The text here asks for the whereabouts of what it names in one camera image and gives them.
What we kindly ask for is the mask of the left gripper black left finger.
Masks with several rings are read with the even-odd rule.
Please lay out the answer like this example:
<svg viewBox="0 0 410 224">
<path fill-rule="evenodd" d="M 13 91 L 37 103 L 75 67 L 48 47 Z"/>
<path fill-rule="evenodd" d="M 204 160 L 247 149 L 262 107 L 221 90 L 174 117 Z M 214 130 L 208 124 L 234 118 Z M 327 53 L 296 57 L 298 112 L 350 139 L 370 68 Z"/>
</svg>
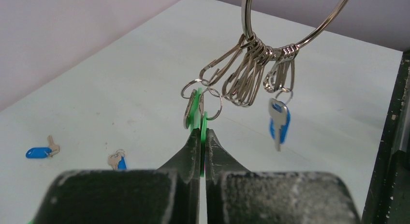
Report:
<svg viewBox="0 0 410 224">
<path fill-rule="evenodd" d="M 201 131 L 158 169 L 71 170 L 51 183 L 36 224 L 196 224 Z"/>
</svg>

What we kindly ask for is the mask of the bunch of silver keys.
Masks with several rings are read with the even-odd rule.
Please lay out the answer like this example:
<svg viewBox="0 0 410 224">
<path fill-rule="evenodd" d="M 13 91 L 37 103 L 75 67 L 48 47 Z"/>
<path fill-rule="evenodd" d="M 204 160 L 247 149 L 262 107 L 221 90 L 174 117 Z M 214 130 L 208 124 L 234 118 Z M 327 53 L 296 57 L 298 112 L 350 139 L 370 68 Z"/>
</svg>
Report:
<svg viewBox="0 0 410 224">
<path fill-rule="evenodd" d="M 239 66 L 224 81 L 221 96 L 236 106 L 248 107 L 254 103 L 260 86 L 268 93 L 293 91 L 294 60 L 298 53 L 299 47 L 295 44 L 273 48 L 255 34 L 250 38 L 242 34 L 233 48 L 199 72 L 199 79 L 211 87 L 241 59 Z"/>
</svg>

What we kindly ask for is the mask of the blue tagged brass key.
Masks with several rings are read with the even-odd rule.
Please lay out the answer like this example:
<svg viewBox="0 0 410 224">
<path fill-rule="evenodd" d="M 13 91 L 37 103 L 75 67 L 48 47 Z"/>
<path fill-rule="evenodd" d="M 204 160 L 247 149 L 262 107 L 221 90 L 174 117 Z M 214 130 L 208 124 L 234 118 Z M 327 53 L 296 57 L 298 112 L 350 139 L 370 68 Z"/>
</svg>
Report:
<svg viewBox="0 0 410 224">
<path fill-rule="evenodd" d="M 116 152 L 110 154 L 107 158 L 107 163 L 113 170 L 126 170 L 125 151 L 118 149 Z"/>
</svg>

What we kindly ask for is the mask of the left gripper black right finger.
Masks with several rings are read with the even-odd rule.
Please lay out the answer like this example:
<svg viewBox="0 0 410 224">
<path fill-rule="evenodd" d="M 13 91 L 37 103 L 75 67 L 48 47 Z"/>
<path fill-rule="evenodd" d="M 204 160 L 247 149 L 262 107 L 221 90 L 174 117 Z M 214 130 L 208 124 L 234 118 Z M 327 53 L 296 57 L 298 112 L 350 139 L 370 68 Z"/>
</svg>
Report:
<svg viewBox="0 0 410 224">
<path fill-rule="evenodd" d="M 252 172 L 230 155 L 215 132 L 205 140 L 210 224 L 358 224 L 345 183 L 328 172 Z"/>
</svg>

